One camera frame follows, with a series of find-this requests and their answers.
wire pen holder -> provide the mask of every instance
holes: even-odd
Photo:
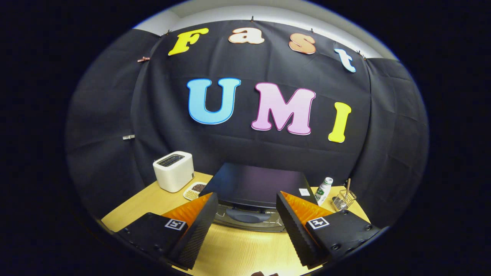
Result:
[[[340,190],[338,195],[333,199],[332,203],[338,210],[346,210],[356,199],[356,195],[349,191],[346,193],[346,190]]]

black backdrop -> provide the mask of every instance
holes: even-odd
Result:
[[[233,44],[236,28],[262,31],[265,42]],[[177,35],[200,28],[184,53],[168,56]],[[292,51],[292,33],[311,35],[316,53]],[[335,48],[353,58],[355,73]],[[150,56],[146,63],[137,63]],[[206,108],[221,106],[221,78],[241,80],[234,113],[204,125],[188,111],[187,82],[207,78]],[[278,85],[287,101],[298,88],[316,92],[306,136],[286,128],[256,131],[259,93],[255,85]],[[327,139],[335,102],[352,108],[343,143]],[[132,140],[123,140],[134,134]],[[133,29],[115,41],[88,69],[68,113],[67,158],[83,202],[99,218],[154,182],[152,162],[172,151],[193,154],[194,168],[214,174],[223,162],[303,171],[312,186],[330,176],[334,185],[352,178],[352,189],[368,217],[392,224],[408,205],[428,152],[424,104],[409,73],[395,60],[369,58],[329,38],[296,27],[259,21],[221,21],[157,37]]]

letter m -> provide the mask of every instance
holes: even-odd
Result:
[[[288,103],[285,103],[281,91],[274,83],[258,83],[256,90],[259,91],[259,109],[257,119],[251,124],[253,129],[270,130],[272,128],[272,124],[269,122],[271,112],[278,131],[282,130],[288,119],[293,116],[292,123],[287,127],[288,132],[296,135],[310,134],[308,123],[310,107],[315,98],[314,91],[299,88],[293,93]]]

yellow letter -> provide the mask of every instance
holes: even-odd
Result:
[[[185,51],[189,50],[188,42],[190,45],[192,45],[198,41],[199,34],[206,33],[208,33],[208,28],[187,31],[179,34],[177,36],[178,39],[176,45],[174,45],[174,49],[170,50],[169,55],[184,53]]]
[[[239,28],[232,31],[231,36],[228,37],[228,41],[232,43],[245,43],[261,44],[264,42],[264,38],[261,37],[261,30],[256,28]]]
[[[351,113],[351,108],[349,105],[340,102],[335,103],[334,107],[337,110],[336,121],[328,139],[331,142],[342,143],[344,142],[344,129],[346,128],[346,121],[348,120],[348,114]]]

chopstick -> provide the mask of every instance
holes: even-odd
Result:
[[[351,183],[351,178],[348,178],[348,186],[346,187],[346,194],[344,195],[344,198],[348,199],[348,193],[350,192],[350,183]]]

